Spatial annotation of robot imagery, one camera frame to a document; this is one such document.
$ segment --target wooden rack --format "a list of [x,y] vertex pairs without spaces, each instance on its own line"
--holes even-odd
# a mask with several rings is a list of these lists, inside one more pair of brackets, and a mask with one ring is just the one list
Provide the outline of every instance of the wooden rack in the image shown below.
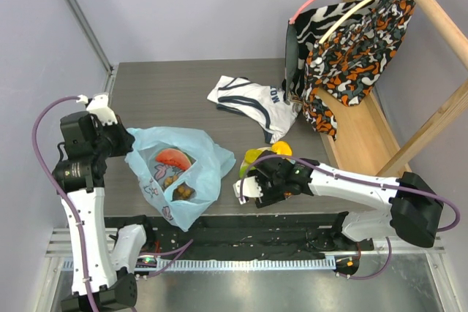
[[[415,1],[468,69],[468,39],[435,0]],[[330,162],[347,171],[399,176],[403,171],[410,170],[407,162],[468,107],[468,80],[402,148],[372,93],[355,107],[345,107],[324,91],[319,92],[319,95],[339,121],[337,141],[333,141],[328,135],[322,135]]]

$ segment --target plastic bag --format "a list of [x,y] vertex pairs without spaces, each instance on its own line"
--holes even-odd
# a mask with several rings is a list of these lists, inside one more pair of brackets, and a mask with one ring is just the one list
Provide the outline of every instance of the plastic bag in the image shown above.
[[[127,131],[135,137],[135,142],[133,152],[127,154],[125,162],[138,177],[143,196],[169,223],[186,232],[218,199],[221,178],[235,164],[234,154],[215,144],[206,132],[199,129],[153,127],[129,128]],[[154,177],[156,175],[161,179],[163,171],[155,158],[161,151],[170,148],[185,153],[192,165],[186,171],[179,172],[177,179],[163,190]],[[188,200],[175,197],[175,191],[180,186],[193,190]]]

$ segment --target wooden base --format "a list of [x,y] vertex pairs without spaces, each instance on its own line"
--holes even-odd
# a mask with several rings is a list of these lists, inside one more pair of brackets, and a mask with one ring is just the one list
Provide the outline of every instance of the wooden base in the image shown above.
[[[322,134],[330,163],[341,170],[376,175],[400,149],[373,93],[359,105],[346,107],[320,89],[318,96],[338,122],[336,141]],[[411,172],[406,164],[393,176]]]

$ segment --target orange camouflage fabric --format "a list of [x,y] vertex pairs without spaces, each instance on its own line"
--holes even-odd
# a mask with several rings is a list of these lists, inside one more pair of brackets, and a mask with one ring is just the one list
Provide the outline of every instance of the orange camouflage fabric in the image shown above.
[[323,44],[313,44],[301,101],[314,130],[336,139],[336,118],[317,95],[318,88],[345,106],[359,104],[395,56],[414,10],[413,0],[380,0],[360,21],[338,28]]

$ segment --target red watermelon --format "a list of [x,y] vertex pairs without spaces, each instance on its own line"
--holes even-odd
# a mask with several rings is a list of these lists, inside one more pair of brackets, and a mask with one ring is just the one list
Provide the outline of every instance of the red watermelon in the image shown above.
[[164,149],[156,156],[155,160],[162,164],[176,166],[183,171],[187,171],[192,166],[188,156],[177,149]]

